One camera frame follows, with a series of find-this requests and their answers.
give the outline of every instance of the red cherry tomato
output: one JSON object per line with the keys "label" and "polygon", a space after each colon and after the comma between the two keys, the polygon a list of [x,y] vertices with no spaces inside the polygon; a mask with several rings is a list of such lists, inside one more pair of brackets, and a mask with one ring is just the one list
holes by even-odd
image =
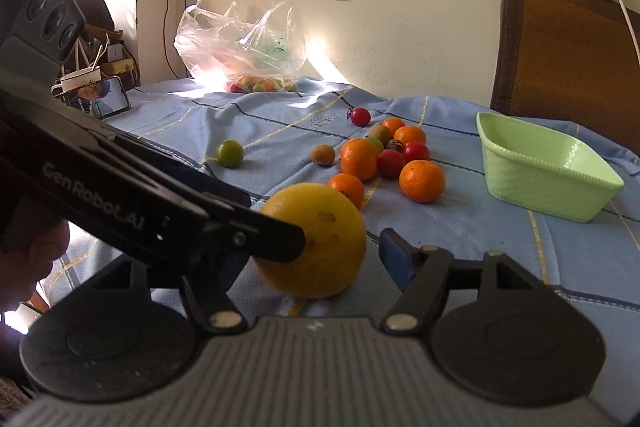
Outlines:
{"label": "red cherry tomato", "polygon": [[229,92],[244,92],[242,87],[238,86],[238,84],[229,84]]}
{"label": "red cherry tomato", "polygon": [[347,118],[358,127],[364,127],[371,121],[371,115],[364,107],[352,107],[347,113]]}
{"label": "red cherry tomato", "polygon": [[409,163],[414,160],[430,160],[431,153],[428,147],[422,142],[409,142],[404,146],[404,161]]}
{"label": "red cherry tomato", "polygon": [[385,149],[378,156],[378,172],[383,178],[398,178],[404,164],[402,154],[393,149]]}

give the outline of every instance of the chair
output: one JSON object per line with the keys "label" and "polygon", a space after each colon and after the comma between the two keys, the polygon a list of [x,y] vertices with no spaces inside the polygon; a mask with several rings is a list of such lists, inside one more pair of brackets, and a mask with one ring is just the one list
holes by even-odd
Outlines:
{"label": "chair", "polygon": [[571,120],[640,154],[640,66],[620,6],[502,0],[491,108]]}

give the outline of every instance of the kiwi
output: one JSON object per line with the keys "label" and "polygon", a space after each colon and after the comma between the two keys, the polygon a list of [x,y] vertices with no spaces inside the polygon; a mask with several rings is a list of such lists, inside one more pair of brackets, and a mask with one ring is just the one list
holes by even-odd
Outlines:
{"label": "kiwi", "polygon": [[316,145],[311,151],[311,161],[321,167],[330,167],[334,164],[334,148],[326,143]]}
{"label": "kiwi", "polygon": [[374,125],[367,136],[371,138],[378,138],[382,143],[382,147],[386,147],[389,140],[394,137],[389,127],[385,127],[384,125]]}

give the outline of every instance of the plastic bag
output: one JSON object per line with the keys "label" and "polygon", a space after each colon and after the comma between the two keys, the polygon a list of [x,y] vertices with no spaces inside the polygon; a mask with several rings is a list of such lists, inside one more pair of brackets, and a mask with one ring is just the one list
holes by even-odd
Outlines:
{"label": "plastic bag", "polygon": [[174,47],[198,83],[235,92],[291,90],[308,37],[296,9],[279,2],[257,17],[236,0],[198,0],[180,19]]}

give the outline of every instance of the phone screen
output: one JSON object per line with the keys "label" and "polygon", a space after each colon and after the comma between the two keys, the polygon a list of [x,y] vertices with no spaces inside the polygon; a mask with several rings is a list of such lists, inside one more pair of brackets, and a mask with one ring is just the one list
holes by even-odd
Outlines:
{"label": "phone screen", "polygon": [[129,97],[120,78],[110,76],[86,86],[76,87],[56,95],[70,107],[79,109],[95,118],[102,119],[127,110]]}

